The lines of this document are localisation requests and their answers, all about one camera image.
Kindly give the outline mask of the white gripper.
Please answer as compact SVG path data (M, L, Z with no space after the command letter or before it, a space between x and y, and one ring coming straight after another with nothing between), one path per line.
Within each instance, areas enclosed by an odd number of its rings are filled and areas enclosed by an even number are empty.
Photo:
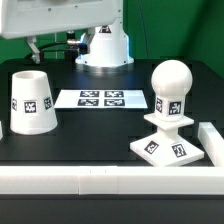
M5 39L26 37L31 59L39 64L36 35L88 28L79 50L88 54L95 29L112 24L120 16L120 0L0 0L0 35Z

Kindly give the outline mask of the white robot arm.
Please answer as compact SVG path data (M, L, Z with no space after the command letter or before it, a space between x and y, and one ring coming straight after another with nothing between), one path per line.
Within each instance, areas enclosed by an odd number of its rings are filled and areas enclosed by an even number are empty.
M132 66L129 37L123 30L123 0L0 0L0 36L24 38L36 64L41 62L37 36L72 35L76 30L84 34L66 43L79 49L78 68L113 73Z

